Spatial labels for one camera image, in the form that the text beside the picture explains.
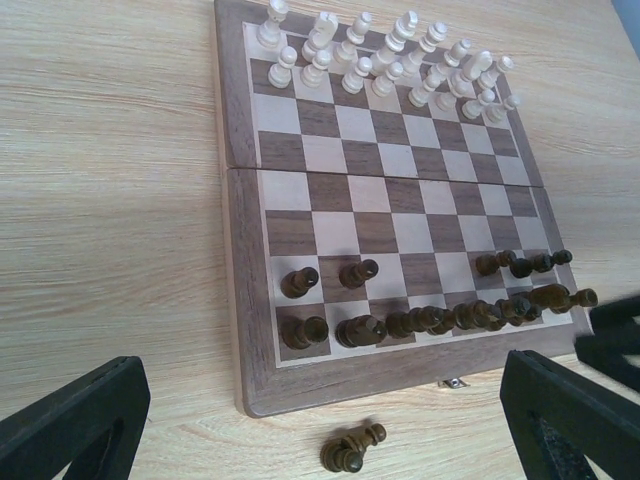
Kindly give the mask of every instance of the chessboard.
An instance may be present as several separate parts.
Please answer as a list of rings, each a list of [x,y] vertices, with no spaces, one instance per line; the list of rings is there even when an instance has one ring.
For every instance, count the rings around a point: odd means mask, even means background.
[[[499,331],[413,333],[377,345],[345,348],[343,320],[384,320],[414,307],[452,309],[495,302],[532,287],[561,283],[575,291],[569,265],[517,279],[508,269],[482,277],[479,255],[509,249],[519,257],[563,248],[524,126],[516,110],[494,124],[467,119],[431,100],[407,99],[437,48],[414,77],[378,97],[372,78],[358,94],[341,86],[332,61],[316,89],[300,81],[299,55],[284,89],[267,80],[284,46],[298,52],[311,16],[289,12],[278,48],[256,39],[266,5],[217,0],[212,45],[223,179],[229,305],[238,406],[261,417],[457,378],[504,366],[509,350],[569,353],[584,311],[545,311],[538,320]],[[341,24],[334,44],[346,38]],[[358,47],[370,56],[384,35],[370,31]],[[407,41],[404,52],[415,48]],[[447,91],[446,83],[438,91]],[[510,89],[498,79],[496,99]],[[376,277],[346,289],[338,272],[373,259]],[[291,299],[280,289],[289,272],[313,267],[318,284]],[[326,341],[292,350],[282,339],[291,319],[320,316]]]

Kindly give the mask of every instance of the light square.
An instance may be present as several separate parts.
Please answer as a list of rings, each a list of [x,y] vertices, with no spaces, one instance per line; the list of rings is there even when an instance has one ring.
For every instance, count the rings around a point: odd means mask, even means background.
[[[354,212],[390,212],[387,185],[383,177],[349,175],[349,191]]]
[[[409,143],[414,147],[440,148],[433,120],[415,115],[403,115]]]
[[[442,293],[472,292],[476,286],[466,252],[436,253]]]
[[[419,213],[394,213],[393,228],[400,253],[432,253],[433,243],[427,216]]]
[[[258,174],[265,210],[311,210],[305,173],[261,170]]]
[[[302,136],[304,161],[310,172],[347,173],[342,141],[339,138]]]
[[[300,134],[300,119],[295,98],[256,93],[253,101],[258,130]]]
[[[420,191],[426,213],[455,215],[456,203],[453,200],[449,182],[420,180]]]
[[[376,132],[369,110],[363,108],[344,107],[336,105],[336,116],[340,137],[343,140],[358,140],[361,142],[376,142]]]
[[[318,255],[360,253],[356,220],[350,212],[311,212]]]
[[[459,215],[462,239],[467,252],[495,250],[487,217],[480,215]]]
[[[409,145],[379,143],[380,159],[384,174],[390,177],[418,178],[416,162]]]
[[[487,185],[481,183],[480,196],[487,215],[511,215],[511,205],[504,185]]]
[[[447,169],[449,179],[459,182],[477,182],[476,170],[473,168],[471,156],[467,152],[454,152],[442,150],[444,166]]]
[[[407,295],[400,255],[397,253],[379,253],[367,255],[366,258],[375,260],[380,267],[380,273],[367,280],[364,284],[369,300],[404,297]]]

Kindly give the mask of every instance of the toppled dark pawn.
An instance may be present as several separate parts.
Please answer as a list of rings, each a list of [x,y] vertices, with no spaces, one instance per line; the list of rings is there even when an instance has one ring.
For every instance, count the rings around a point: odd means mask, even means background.
[[[280,282],[280,289],[285,297],[300,298],[316,286],[320,275],[312,267],[305,267],[302,270],[288,273]]]
[[[359,288],[377,274],[378,264],[375,260],[367,259],[351,263],[340,270],[340,283],[347,288]]]
[[[384,340],[386,336],[387,327],[384,322],[371,315],[345,320],[336,327],[336,340],[347,348],[375,345]]]
[[[493,275],[500,267],[508,267],[515,260],[516,254],[511,250],[504,250],[496,255],[480,255],[476,258],[476,270],[483,276]]]
[[[282,326],[282,340],[293,350],[304,350],[329,338],[329,325],[322,317],[292,319]]]

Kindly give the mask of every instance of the light wood grain surface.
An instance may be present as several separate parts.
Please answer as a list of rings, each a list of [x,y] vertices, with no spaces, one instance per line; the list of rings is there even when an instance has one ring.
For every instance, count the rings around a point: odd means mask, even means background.
[[[512,54],[578,285],[637,289],[640,63],[607,0],[291,4],[343,22],[367,9],[380,31],[415,8],[421,28],[450,26],[445,45]],[[264,420],[234,409],[210,10],[0,4],[0,418],[139,355],[153,400],[132,478],[334,478],[322,442],[366,418],[389,436],[362,478],[521,478],[500,371]]]

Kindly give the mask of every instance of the chessboard border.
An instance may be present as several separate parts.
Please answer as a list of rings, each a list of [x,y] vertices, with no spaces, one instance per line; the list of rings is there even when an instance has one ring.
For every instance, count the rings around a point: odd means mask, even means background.
[[[253,136],[253,120],[251,116],[251,90],[247,71],[246,50],[242,23],[249,22],[260,25],[267,18],[267,6],[238,0],[216,0],[212,12],[212,49],[214,75],[216,80],[216,105],[221,106],[219,121],[225,123],[229,144],[228,158],[220,159],[220,168],[258,168],[256,143]],[[307,35],[313,28],[314,17],[297,12],[289,12],[280,25],[284,31]],[[341,42],[347,38],[348,25],[339,24],[334,41]],[[375,50],[384,45],[385,35],[369,31],[360,48]],[[404,51],[417,47],[417,42],[406,42]],[[446,49],[437,47],[435,55],[440,58]],[[504,75],[498,78],[496,88],[501,98],[511,94]],[[543,187],[542,177],[536,164],[531,145],[517,110],[507,114],[511,130],[520,152],[520,158],[529,175],[532,187]]]

